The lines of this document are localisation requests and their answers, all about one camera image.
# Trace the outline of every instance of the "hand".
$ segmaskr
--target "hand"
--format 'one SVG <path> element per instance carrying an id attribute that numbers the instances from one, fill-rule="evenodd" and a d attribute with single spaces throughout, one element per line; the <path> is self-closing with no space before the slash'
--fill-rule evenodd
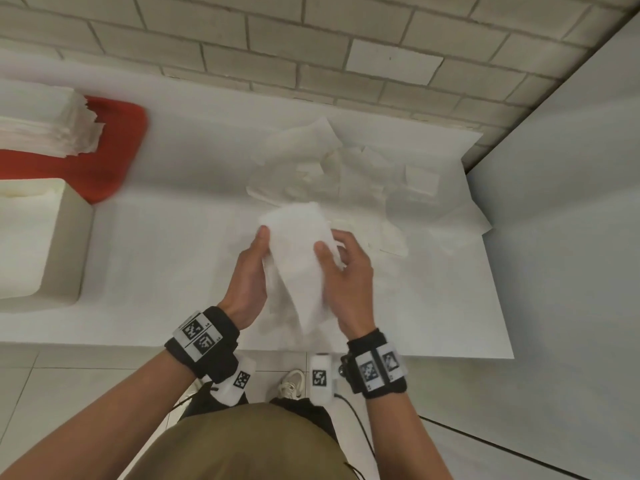
<path id="1" fill-rule="evenodd" d="M 218 307 L 238 330 L 251 325 L 267 301 L 267 284 L 262 259 L 269 252 L 269 228 L 261 226 L 249 249 L 238 256 L 227 294 Z"/>
<path id="2" fill-rule="evenodd" d="M 338 325 L 349 340 L 358 339 L 376 329 L 373 320 L 373 268 L 371 260 L 350 232 L 332 230 L 333 238 L 344 244 L 338 246 L 340 270 L 333 254 L 324 242 L 316 242 L 314 251 L 324 272 L 324 299 Z"/>

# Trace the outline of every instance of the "white table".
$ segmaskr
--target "white table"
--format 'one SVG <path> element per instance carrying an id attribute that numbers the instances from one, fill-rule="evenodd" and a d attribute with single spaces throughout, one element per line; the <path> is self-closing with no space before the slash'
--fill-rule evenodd
<path id="1" fill-rule="evenodd" d="M 124 187 L 96 206 L 80 300 L 0 314 L 0 341 L 158 346 L 194 309 L 217 303 L 258 215 L 270 208 L 244 186 L 252 148 L 278 128 L 327 116 L 345 142 L 441 171 L 448 205 L 468 197 L 459 161 L 477 138 L 468 131 L 35 56 L 0 52 L 0 61 L 9 77 L 142 104 L 152 122 Z M 436 215 L 424 205 L 394 196 L 388 215 L 405 231 L 410 256 L 395 286 L 376 289 L 376 320 L 398 351 L 512 358 L 482 239 L 450 256 L 426 231 Z M 240 348 L 346 349 L 335 324 L 299 340 L 283 320 L 260 316 Z"/>

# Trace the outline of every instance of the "black pants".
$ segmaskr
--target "black pants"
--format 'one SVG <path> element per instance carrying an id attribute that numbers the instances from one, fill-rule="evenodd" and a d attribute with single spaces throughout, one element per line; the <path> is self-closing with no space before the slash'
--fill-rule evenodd
<path id="1" fill-rule="evenodd" d="M 210 389 L 211 382 L 204 384 L 196 393 L 196 395 L 193 396 L 193 399 L 178 421 L 188 418 L 189 416 L 197 416 L 198 414 L 223 411 L 225 409 L 229 409 L 229 407 L 233 407 L 227 406 L 226 404 L 222 404 L 215 400 L 209 392 Z M 331 436 L 336 443 L 338 443 L 338 437 L 335 435 L 331 416 L 329 416 L 329 413 L 326 412 L 326 409 L 324 409 L 322 406 L 314 406 L 313 404 L 311 404 L 311 401 L 309 401 L 309 399 L 295 400 L 276 398 L 272 399 L 270 402 L 271 404 L 275 404 L 276 406 L 286 409 L 293 414 L 297 414 L 298 416 L 302 416 L 303 418 L 308 419 L 318 428 L 322 429 L 327 435 Z M 240 401 L 236 404 L 236 406 L 240 406 L 242 404 L 249 404 L 249 401 L 247 401 L 245 394 L 242 395 Z"/>

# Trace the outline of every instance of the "olive shirt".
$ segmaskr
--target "olive shirt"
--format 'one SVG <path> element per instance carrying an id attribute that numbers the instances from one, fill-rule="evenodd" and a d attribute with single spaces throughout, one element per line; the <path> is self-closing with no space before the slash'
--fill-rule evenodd
<path id="1" fill-rule="evenodd" d="M 353 480 L 331 436 L 273 404 L 181 420 L 142 455 L 126 480 Z"/>

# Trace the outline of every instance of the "forearm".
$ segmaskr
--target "forearm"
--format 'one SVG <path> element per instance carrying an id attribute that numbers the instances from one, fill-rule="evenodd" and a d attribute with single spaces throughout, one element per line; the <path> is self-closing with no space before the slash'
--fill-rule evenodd
<path id="1" fill-rule="evenodd" d="M 116 479 L 194 380 L 161 352 L 46 436 L 0 480 Z"/>
<path id="2" fill-rule="evenodd" d="M 368 399 L 367 411 L 381 480 L 452 480 L 406 393 Z"/>

